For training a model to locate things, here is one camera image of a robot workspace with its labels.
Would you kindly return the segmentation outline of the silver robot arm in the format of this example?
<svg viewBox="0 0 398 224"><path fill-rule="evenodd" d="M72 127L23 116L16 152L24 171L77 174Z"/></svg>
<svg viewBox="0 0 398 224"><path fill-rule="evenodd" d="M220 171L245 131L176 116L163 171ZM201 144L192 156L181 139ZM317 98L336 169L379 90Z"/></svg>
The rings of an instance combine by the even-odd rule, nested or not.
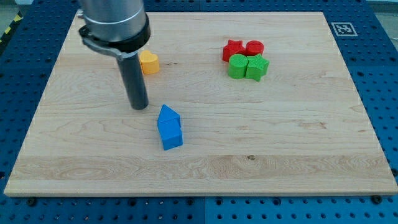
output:
<svg viewBox="0 0 398 224"><path fill-rule="evenodd" d="M134 37L146 24L143 0L79 0L90 32L108 42Z"/></svg>

